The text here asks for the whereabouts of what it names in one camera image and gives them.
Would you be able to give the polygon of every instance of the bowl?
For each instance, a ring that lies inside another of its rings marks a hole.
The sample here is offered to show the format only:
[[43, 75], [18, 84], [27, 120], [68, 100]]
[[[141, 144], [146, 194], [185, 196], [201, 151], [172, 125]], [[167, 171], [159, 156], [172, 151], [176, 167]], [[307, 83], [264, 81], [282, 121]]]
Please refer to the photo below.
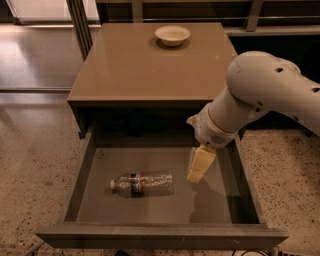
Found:
[[156, 37], [169, 47], [177, 47], [189, 38], [190, 31], [181, 26], [163, 26], [156, 30]]

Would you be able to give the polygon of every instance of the robotic arm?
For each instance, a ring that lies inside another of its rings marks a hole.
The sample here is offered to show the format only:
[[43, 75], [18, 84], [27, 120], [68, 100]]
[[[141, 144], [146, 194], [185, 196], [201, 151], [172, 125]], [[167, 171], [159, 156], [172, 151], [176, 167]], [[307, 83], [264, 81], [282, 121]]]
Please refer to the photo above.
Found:
[[271, 110], [320, 135], [320, 84], [302, 76], [290, 61], [252, 51], [231, 62], [227, 88], [187, 122], [201, 144], [222, 148], [239, 129]]

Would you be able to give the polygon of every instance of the concrete floor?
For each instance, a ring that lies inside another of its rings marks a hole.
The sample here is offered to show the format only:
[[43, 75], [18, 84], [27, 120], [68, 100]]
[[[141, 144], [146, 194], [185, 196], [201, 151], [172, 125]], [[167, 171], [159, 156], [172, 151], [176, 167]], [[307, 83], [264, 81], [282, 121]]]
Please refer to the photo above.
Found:
[[[72, 29], [0, 26], [2, 87], [71, 87], [81, 65]], [[33, 234], [35, 228], [53, 225], [58, 218], [82, 146], [66, 98], [0, 94], [0, 255], [22, 255], [41, 241]], [[320, 138], [308, 138], [301, 130], [251, 130], [242, 144], [268, 226], [289, 231], [290, 237], [279, 248], [320, 255]], [[232, 254], [128, 252], [137, 256]], [[114, 253], [44, 245], [38, 255]]]

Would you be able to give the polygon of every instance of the drawer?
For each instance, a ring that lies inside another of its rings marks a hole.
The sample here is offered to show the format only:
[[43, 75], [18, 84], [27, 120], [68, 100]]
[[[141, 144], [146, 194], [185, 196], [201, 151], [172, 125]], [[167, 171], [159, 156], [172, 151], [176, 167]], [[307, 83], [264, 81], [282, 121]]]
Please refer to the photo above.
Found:
[[[268, 228], [236, 138], [197, 185], [186, 181], [198, 144], [182, 109], [93, 114], [58, 222], [36, 234], [57, 248], [271, 249], [288, 237]], [[170, 196], [122, 198], [111, 179], [171, 170]]]

